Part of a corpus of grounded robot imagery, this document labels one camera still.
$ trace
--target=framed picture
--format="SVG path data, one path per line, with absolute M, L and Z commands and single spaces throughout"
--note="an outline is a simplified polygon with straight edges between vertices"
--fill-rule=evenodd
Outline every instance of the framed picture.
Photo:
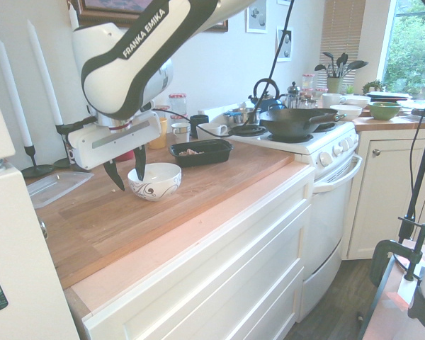
M 266 0 L 255 1 L 246 10 L 246 32 L 248 33 L 267 33 L 268 7 Z
M 278 49 L 278 44 L 280 43 L 282 37 L 283 37 L 283 26 L 277 26 L 276 52 Z M 280 53 L 277 56 L 277 61 L 290 62 L 292 56 L 293 56 L 293 29 L 288 28 L 287 34 L 285 35 L 285 38 L 283 39 L 282 49 L 280 50 Z
M 152 0 L 67 0 L 77 11 L 80 25 L 114 23 L 118 27 L 130 27 Z M 228 32 L 228 20 L 207 31 Z

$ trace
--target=bowl with black swirl pattern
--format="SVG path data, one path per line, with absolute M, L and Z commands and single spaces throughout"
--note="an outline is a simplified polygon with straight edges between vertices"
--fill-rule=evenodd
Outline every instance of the bowl with black swirl pattern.
M 181 168 L 172 163 L 147 164 L 143 181 L 133 169 L 128 175 L 132 192 L 144 200 L 157 202 L 172 195 L 181 185 Z

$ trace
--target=oven handle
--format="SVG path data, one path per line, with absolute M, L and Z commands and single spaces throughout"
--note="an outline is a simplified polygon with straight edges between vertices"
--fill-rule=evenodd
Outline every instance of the oven handle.
M 357 159 L 353 169 L 348 172 L 345 176 L 341 177 L 339 180 L 332 183 L 316 183 L 313 185 L 313 193 L 327 193 L 329 191 L 338 188 L 342 184 L 345 184 L 347 181 L 350 181 L 359 171 L 362 164 L 362 157 L 357 154 L 353 155 L 353 160 Z

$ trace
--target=dark floor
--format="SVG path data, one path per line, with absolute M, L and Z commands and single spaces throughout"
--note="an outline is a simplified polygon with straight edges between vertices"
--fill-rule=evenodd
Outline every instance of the dark floor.
M 368 278 L 371 260 L 343 261 L 316 308 L 295 324 L 285 340 L 356 340 L 357 312 L 366 314 L 376 294 Z

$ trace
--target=white wall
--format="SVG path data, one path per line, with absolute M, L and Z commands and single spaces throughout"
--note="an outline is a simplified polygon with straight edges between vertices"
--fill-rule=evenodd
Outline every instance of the white wall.
M 245 33 L 244 13 L 229 20 L 227 33 L 201 33 L 189 40 L 172 58 L 175 77 L 171 86 L 156 98 L 185 92 L 188 112 L 244 101 L 254 84 L 267 77 L 276 49 L 276 26 L 284 24 L 288 6 L 268 0 L 268 33 Z M 277 64 L 274 79 L 285 93 L 302 73 L 312 73 L 319 59 L 324 0 L 296 0 L 290 27 L 293 28 L 293 60 Z M 71 48 L 69 16 L 65 0 L 0 0 L 0 38 L 16 78 L 39 163 L 51 164 L 64 156 L 55 132 L 49 102 L 30 47 L 26 20 L 38 32 L 42 51 L 65 123 L 86 116 L 85 100 Z M 16 148 L 10 157 L 19 169 L 31 165 L 23 151 L 21 135 L 0 70 L 0 107 Z

